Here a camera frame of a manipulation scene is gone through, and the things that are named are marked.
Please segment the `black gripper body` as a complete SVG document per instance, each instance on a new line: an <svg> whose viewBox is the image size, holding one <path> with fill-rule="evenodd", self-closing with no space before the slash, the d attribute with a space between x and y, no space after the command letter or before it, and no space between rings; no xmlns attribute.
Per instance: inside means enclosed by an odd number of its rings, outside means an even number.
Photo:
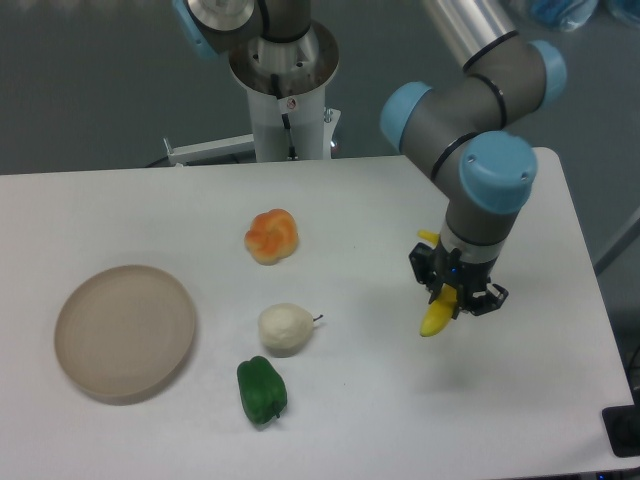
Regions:
<svg viewBox="0 0 640 480"><path fill-rule="evenodd" d="M491 272L500 254L499 243L475 245L455 234L441 234L436 245L440 250L439 268L444 284L455 290L462 284L472 292L478 292L493 283Z"/></svg>

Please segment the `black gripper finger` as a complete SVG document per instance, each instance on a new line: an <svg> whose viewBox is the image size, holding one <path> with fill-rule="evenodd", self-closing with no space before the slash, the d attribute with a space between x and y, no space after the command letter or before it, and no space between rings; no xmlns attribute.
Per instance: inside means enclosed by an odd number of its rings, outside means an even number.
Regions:
<svg viewBox="0 0 640 480"><path fill-rule="evenodd" d="M439 297L444 284L444 277L439 268L439 253L438 245L431 247L419 242L408 256L416 281L429 292L429 304Z"/></svg>
<svg viewBox="0 0 640 480"><path fill-rule="evenodd" d="M478 292L472 292L465 285L457 285L452 318L457 319L461 312L473 316L494 312L502 307L508 296L509 291L495 283L487 284L485 290Z"/></svg>

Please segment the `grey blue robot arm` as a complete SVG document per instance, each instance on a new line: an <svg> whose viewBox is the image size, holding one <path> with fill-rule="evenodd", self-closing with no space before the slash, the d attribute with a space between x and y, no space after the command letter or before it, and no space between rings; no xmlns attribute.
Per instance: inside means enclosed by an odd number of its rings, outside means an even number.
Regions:
<svg viewBox="0 0 640 480"><path fill-rule="evenodd" d="M177 1L174 11L204 58L229 56L249 100L262 162L330 153L324 90L337 43L307 1ZM386 101L380 128L447 197L439 236L409 256L432 301L453 294L455 313L499 309L507 291L491 271L537 174L533 149L508 126L554 101L567 72L547 42L525 42L496 1L429 1L428 15L459 62L463 81L444 91L421 82Z"/></svg>

